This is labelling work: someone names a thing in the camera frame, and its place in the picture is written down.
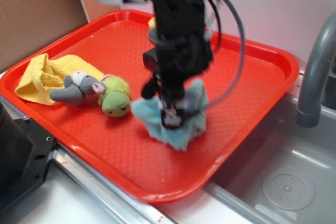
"tray rim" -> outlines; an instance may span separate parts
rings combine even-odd
[[[57,51],[61,44],[65,40],[70,41],[80,41],[82,38],[85,38],[89,34],[93,33],[95,30],[101,28],[101,25],[106,26],[111,22],[118,21],[134,21],[142,24],[146,24],[151,18],[152,14],[144,13],[138,10],[120,10],[116,12],[111,12],[101,16],[100,18],[78,28],[77,30],[69,33],[68,35],[60,38],[49,46],[39,50],[38,52],[32,54],[28,58],[23,61],[15,64],[10,69],[8,69],[2,78],[0,79],[0,93],[4,96],[8,101],[10,101],[14,106],[19,108],[25,114],[28,114],[31,118],[40,123],[47,130],[52,131],[54,133],[57,130],[57,127],[48,121],[47,119],[41,117],[41,115],[33,110],[28,104],[24,102],[24,100],[20,99],[15,93],[12,93],[8,90],[8,86],[10,84],[6,83],[6,81],[10,81],[11,79],[17,80],[22,76],[22,73],[18,73],[18,69],[24,68],[30,62],[30,60],[40,54],[48,53],[52,56],[53,52]],[[215,34],[212,43],[215,43],[218,38],[218,33]],[[232,50],[235,52],[239,52],[240,39],[238,37],[223,34],[222,47],[228,50]],[[166,194],[154,194],[150,191],[143,189],[137,184],[132,183],[129,178],[125,177],[121,172],[116,170],[114,167],[109,166],[108,164],[102,162],[102,160],[96,157],[94,154],[91,154],[90,150],[86,150],[85,148],[77,148],[76,152],[72,149],[68,148],[70,151],[74,152],[77,156],[82,158],[85,162],[87,162],[90,166],[94,167],[98,172],[107,177],[107,179],[112,180],[111,177],[122,177],[123,181],[116,183],[118,186],[123,188],[126,192],[130,193],[134,197],[144,200],[149,203],[163,203],[163,202],[172,202],[183,198],[192,192],[201,189],[209,180],[209,178],[215,173],[215,171],[224,163],[226,159],[228,159],[229,155],[223,157],[224,153],[232,153],[247,137],[247,135],[254,129],[254,127],[266,116],[267,113],[265,111],[270,111],[273,106],[281,99],[281,97],[286,93],[286,91],[291,87],[291,85],[296,81],[299,75],[299,65],[296,61],[295,57],[276,47],[267,46],[258,42],[254,42],[251,40],[247,40],[245,43],[246,46],[246,55],[249,55],[254,58],[258,58],[260,60],[265,60],[267,62],[273,63],[277,65],[285,74],[285,80],[281,85],[281,88],[278,89],[273,95],[269,98],[269,100],[264,103],[258,111],[253,115],[251,119],[244,125],[244,127],[236,133],[236,135],[230,140],[230,142],[226,145],[224,149],[222,149],[217,156],[213,159],[214,162],[207,166],[194,180],[193,183],[189,184],[185,188],[181,188],[179,190],[167,192]],[[56,138],[67,137],[71,138],[73,141],[77,141],[72,136],[67,135],[63,131],[58,131],[55,134]],[[233,141],[233,139],[241,139],[238,143],[237,141]]]

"gray stuffed mouse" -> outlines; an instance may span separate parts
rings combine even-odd
[[[76,71],[64,79],[64,88],[52,90],[50,99],[55,102],[65,103],[70,106],[77,106],[85,101],[86,95],[93,95],[93,83],[98,80],[85,71]]]

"green plush turtle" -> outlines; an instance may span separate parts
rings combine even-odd
[[[122,78],[108,74],[92,88],[99,94],[98,103],[105,114],[121,117],[130,111],[130,86]]]

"stainless steel sink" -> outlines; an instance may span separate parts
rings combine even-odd
[[[205,189],[258,223],[336,223],[336,113],[306,129],[296,103],[286,94]]]

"cardboard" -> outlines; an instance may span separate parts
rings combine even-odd
[[[85,23],[80,0],[0,0],[0,72]]]

